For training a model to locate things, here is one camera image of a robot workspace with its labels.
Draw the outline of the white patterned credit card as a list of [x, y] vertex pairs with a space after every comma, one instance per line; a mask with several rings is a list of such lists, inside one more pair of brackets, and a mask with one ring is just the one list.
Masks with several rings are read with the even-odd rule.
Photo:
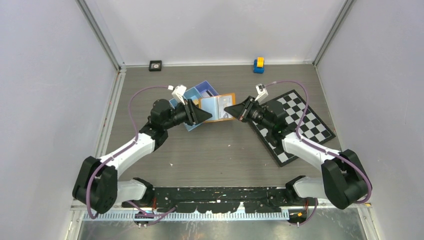
[[217, 97], [217, 120], [226, 121], [233, 118], [230, 114], [225, 112], [224, 108], [233, 105], [232, 95], [220, 95]]

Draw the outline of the orange leather card holder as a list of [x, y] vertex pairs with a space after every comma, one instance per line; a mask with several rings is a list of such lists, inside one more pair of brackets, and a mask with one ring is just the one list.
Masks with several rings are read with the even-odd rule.
[[204, 123], [222, 122], [234, 120], [235, 118], [225, 111], [226, 107], [236, 104], [236, 94], [227, 93], [217, 96], [204, 97], [199, 100], [199, 107], [210, 113], [211, 117]]

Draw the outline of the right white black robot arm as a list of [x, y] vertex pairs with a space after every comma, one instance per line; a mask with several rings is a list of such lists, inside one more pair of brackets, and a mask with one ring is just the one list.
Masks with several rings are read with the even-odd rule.
[[285, 198], [291, 205], [299, 205], [306, 198], [327, 199], [343, 210], [370, 198], [372, 185], [358, 155], [350, 149], [338, 151], [325, 147], [301, 135], [287, 123], [288, 115], [281, 102], [270, 100], [260, 104], [250, 96], [224, 110], [241, 122], [263, 127], [273, 147], [297, 156], [320, 171], [320, 177], [301, 175], [286, 183]]

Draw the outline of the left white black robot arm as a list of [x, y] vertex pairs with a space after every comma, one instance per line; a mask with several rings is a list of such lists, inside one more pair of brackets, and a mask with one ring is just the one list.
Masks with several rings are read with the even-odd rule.
[[192, 99], [185, 99], [176, 107], [166, 99], [155, 101], [147, 123], [133, 139], [107, 155], [89, 156], [82, 162], [72, 197], [98, 214], [126, 201], [148, 207], [154, 199], [148, 190], [151, 184], [137, 177], [119, 181], [119, 177], [138, 160], [161, 147], [168, 138], [168, 129], [180, 124], [198, 125], [211, 117], [211, 113], [200, 109]]

